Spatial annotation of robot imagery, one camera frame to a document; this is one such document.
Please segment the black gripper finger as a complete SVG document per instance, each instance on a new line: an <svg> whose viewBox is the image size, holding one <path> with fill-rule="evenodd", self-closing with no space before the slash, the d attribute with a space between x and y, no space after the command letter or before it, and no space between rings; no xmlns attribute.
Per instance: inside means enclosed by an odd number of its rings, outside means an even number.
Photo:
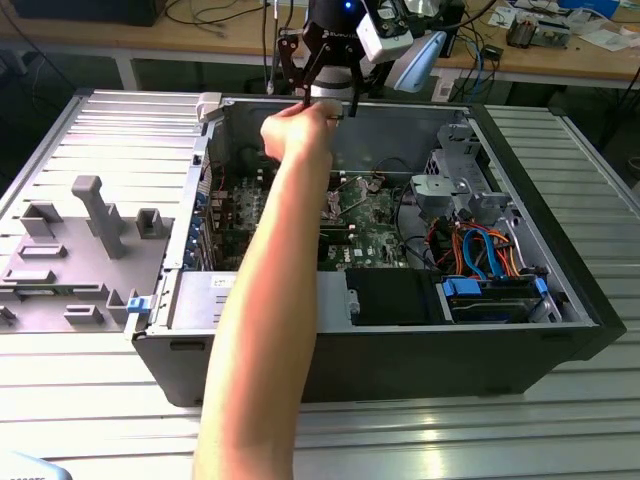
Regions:
<svg viewBox="0 0 640 480"><path fill-rule="evenodd" d="M348 66L351 73L351 85L353 89L348 116L355 117L360 97L384 85L386 80L386 64L376 64L368 75L364 75L360 66L360 58L353 51L349 51Z"/></svg>
<svg viewBox="0 0 640 480"><path fill-rule="evenodd" d="M293 59L296 50L304 44L309 57L304 67L298 67ZM311 86L321 70L327 65L329 44L318 28L294 31L283 29L277 40L283 75L289 84L301 91L303 105L311 104Z"/></svg>

